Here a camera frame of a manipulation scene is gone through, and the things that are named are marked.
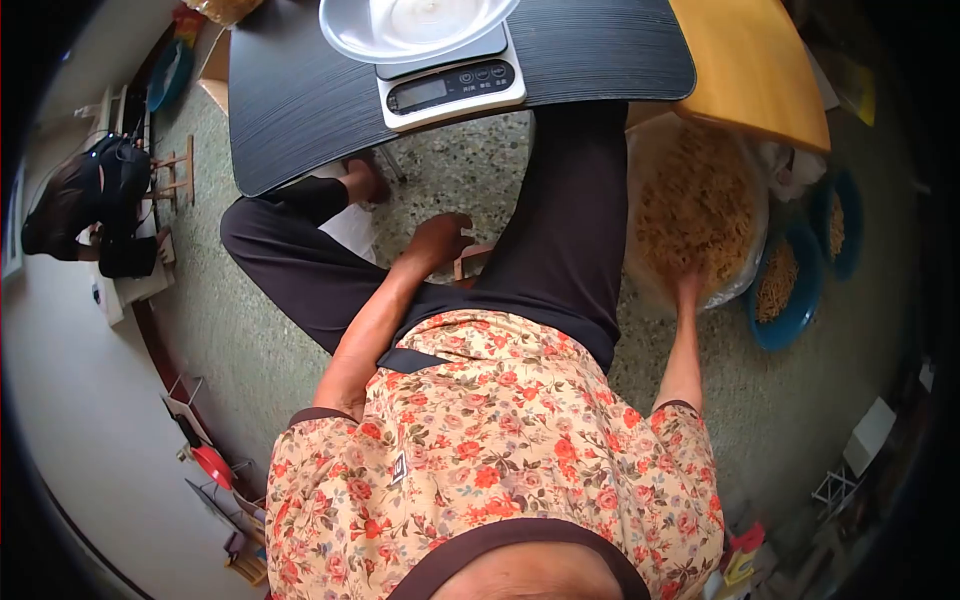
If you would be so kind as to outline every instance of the hand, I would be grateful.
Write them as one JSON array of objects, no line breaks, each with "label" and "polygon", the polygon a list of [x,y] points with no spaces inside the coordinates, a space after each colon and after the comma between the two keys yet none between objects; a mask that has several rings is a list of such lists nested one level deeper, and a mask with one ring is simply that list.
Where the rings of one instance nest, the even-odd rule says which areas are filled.
[{"label": "hand", "polygon": [[699,265],[688,269],[673,279],[673,294],[677,303],[677,314],[696,311],[697,299],[704,289],[706,280],[707,274]]},{"label": "hand", "polygon": [[100,249],[100,242],[103,239],[103,229],[100,227],[100,224],[94,224],[86,228],[89,232],[89,246],[93,249]]},{"label": "hand", "polygon": [[459,212],[446,212],[427,219],[417,226],[413,239],[396,260],[395,267],[413,269],[421,279],[427,277],[444,264],[453,262],[464,248],[474,243],[472,237],[460,231],[472,228],[469,216]]}]

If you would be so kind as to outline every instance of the floral pattern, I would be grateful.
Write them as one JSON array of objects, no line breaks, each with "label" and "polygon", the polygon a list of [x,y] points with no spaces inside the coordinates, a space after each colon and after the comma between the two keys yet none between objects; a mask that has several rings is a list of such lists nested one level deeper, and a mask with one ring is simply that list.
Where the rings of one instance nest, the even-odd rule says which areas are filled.
[{"label": "floral pattern", "polygon": [[[655,600],[697,593],[717,566],[723,516],[692,409],[644,419],[583,346],[515,315],[443,313],[399,346],[453,362],[381,369],[362,422],[305,420],[276,441],[274,598],[383,599],[446,541],[518,517],[602,536]],[[401,451],[407,474],[392,484]]]}]

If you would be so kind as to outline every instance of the dark hair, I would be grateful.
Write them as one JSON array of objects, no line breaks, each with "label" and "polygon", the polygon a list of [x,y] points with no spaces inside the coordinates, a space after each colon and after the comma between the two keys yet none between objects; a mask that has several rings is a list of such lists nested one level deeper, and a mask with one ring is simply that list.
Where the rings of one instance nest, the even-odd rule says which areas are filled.
[{"label": "dark hair", "polygon": [[72,246],[73,239],[67,228],[74,206],[84,194],[81,170],[86,155],[67,160],[47,182],[40,195],[40,202],[27,215],[20,231],[20,241],[25,254],[58,254],[65,246]]}]

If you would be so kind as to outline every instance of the clear plastic bowl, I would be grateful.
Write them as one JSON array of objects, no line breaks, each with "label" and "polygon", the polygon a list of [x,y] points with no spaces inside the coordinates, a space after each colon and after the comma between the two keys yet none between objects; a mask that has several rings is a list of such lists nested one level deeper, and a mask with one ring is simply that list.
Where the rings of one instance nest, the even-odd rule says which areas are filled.
[{"label": "clear plastic bowl", "polygon": [[320,28],[338,52],[396,64],[438,57],[479,39],[520,0],[321,0]]}]

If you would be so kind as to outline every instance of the red plate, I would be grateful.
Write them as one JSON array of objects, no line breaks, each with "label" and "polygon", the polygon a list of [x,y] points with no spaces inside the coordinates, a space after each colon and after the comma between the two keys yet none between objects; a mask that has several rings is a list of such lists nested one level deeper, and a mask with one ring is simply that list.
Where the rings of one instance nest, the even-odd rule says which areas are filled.
[{"label": "red plate", "polygon": [[197,464],[210,476],[217,485],[224,490],[232,490],[230,484],[233,481],[233,471],[227,465],[227,462],[217,454],[217,451],[208,445],[202,445],[199,448],[190,448]]}]

